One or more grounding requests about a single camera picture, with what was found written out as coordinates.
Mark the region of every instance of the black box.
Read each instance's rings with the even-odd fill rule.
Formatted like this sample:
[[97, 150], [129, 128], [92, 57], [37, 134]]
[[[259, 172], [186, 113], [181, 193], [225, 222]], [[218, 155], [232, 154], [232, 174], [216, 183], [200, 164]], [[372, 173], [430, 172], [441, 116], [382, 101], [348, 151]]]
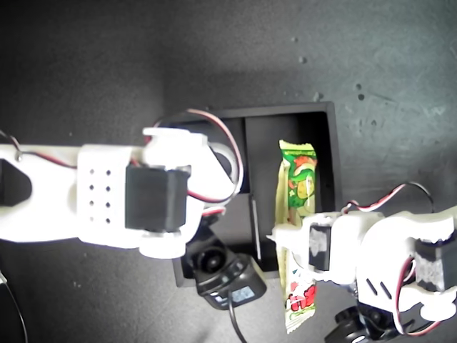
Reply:
[[[282, 160], [279, 140], [311, 143], [316, 150], [316, 212], [342, 207], [341, 176], [335, 109], [331, 102], [212, 111], [231, 130], [245, 166], [241, 193], [227, 206], [227, 213], [212, 230], [234, 252], [250, 254], [266, 277], [278, 277], [276, 245], [266, 238], [275, 217], [276, 187]], [[177, 125], [228, 144], [218, 128], [208, 122]], [[191, 271], [174, 260], [176, 284], [194, 285]]]

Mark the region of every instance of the snack wrapper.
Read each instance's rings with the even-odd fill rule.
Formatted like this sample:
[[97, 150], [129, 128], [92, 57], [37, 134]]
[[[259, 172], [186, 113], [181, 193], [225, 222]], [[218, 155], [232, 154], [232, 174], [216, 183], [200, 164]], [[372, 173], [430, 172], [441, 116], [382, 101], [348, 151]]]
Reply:
[[[301, 227], [302, 218], [315, 212], [316, 153], [311, 144], [280, 141], [279, 147], [283, 160], [276, 190], [276, 225], [289, 223]], [[276, 254], [289, 334], [314, 315], [316, 280], [297, 264], [287, 248], [276, 245]]]

